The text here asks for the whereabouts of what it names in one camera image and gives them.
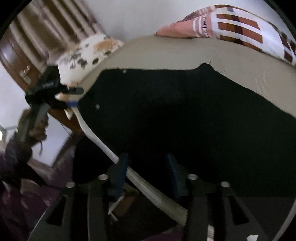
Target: black clamp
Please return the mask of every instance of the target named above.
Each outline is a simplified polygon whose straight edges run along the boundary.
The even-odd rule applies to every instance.
[[[31,107],[30,114],[24,120],[24,128],[17,134],[18,141],[26,142],[30,136],[29,132],[36,123],[40,122],[50,108],[64,110],[68,106],[65,102],[57,100],[55,96],[59,93],[64,94],[83,94],[81,87],[71,88],[62,85],[60,82],[59,68],[49,66],[38,81],[37,85],[26,92],[26,101]]]

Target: cable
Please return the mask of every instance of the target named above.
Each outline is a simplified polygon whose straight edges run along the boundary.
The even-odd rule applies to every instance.
[[[69,136],[71,136],[71,133],[66,129],[66,127],[61,123],[62,127],[64,128],[64,130],[68,133]]]
[[[39,156],[42,155],[42,152],[43,152],[43,143],[42,141],[40,142],[41,146],[40,146],[40,151],[39,151]]]

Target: white wall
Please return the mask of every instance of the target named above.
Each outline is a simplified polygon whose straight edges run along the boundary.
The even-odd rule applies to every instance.
[[[6,69],[0,64],[0,125],[4,128],[17,125],[24,109],[29,105],[24,91],[14,82]],[[43,143],[43,153],[39,156],[40,145],[33,148],[33,157],[47,165],[52,165],[68,134],[56,119],[49,117],[47,140]]]
[[[243,8],[276,25],[288,37],[290,31],[278,14],[263,0],[83,0],[104,31],[128,41],[152,35],[161,27],[215,4]]]

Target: wooden panel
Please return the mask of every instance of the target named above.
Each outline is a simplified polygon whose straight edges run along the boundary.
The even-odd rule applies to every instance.
[[[10,29],[8,29],[6,31],[6,36],[7,36],[7,39],[9,41],[11,47],[13,48],[15,53],[19,56],[21,61],[24,63],[24,65],[23,65],[24,69],[22,69],[22,70],[25,70],[27,66],[30,67],[30,70],[28,71],[27,76],[32,80],[31,85],[34,86],[38,82],[38,80],[41,76],[40,71],[32,64],[31,60],[25,55],[23,50],[20,48],[20,46],[16,42],[13,34],[11,33]]]
[[[14,81],[24,91],[27,91],[29,85],[21,78],[20,71],[27,71],[26,75],[32,81],[30,87],[34,86],[41,76],[41,73],[38,71],[38,69],[31,63],[29,58],[21,50],[10,30],[8,30],[0,40],[0,62],[3,64]],[[81,131],[76,116],[69,120],[64,110],[53,109],[49,111],[49,114],[72,131]]]

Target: hand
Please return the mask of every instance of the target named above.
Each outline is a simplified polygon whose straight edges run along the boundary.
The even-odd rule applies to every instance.
[[[30,114],[30,110],[24,110],[18,124],[18,130],[21,130],[24,125],[24,119]],[[23,149],[31,149],[32,146],[38,142],[44,141],[47,136],[45,134],[45,128],[48,126],[48,115],[46,115],[41,122],[36,123],[33,130],[29,132],[30,140],[25,143],[19,143]]]

